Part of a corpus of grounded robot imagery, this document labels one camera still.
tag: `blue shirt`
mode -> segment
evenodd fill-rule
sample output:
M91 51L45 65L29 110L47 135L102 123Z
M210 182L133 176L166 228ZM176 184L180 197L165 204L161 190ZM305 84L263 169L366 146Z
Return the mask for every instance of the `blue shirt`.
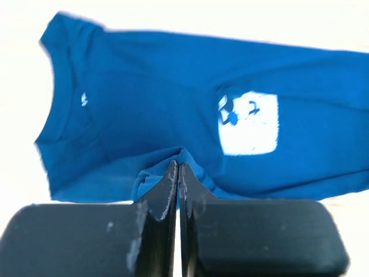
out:
M51 197L137 199L171 160L218 197L369 188L369 55L154 31L58 13L55 91L36 144Z

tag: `blue t-shirt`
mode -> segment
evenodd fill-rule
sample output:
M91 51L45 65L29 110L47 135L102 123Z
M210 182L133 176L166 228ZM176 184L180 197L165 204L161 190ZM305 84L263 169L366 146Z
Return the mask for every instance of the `blue t-shirt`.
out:
M36 140L59 201L137 199L171 160L218 197L369 188L369 55L154 31L58 13Z

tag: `black metal part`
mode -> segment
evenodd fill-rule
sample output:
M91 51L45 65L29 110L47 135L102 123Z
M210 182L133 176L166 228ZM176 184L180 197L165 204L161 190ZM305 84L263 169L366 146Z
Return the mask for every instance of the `black metal part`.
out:
M177 182L172 162L132 205L23 208L0 240L0 276L172 276Z
M340 276L349 263L336 225L311 200L218 199L179 168L183 277Z

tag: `white logo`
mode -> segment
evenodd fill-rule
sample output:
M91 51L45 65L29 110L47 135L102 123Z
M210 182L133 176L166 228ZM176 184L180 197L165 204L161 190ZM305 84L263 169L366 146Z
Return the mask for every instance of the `white logo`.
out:
M87 96L86 96L85 92L81 96L81 103L82 103L82 107L86 106L86 104L88 103Z
M277 95L250 91L219 101L218 127L225 155L273 152L278 143Z

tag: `white background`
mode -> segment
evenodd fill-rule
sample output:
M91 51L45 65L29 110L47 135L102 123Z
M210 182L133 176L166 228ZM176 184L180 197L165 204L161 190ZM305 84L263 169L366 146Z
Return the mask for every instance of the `white background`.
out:
M59 10L111 29L163 29L369 52L365 0L0 0L0 233L20 207L50 202L32 143L46 121L53 88L50 62L38 40ZM351 255L349 276L369 276L368 200L363 192L324 201ZM180 276L178 247L175 257L175 276Z

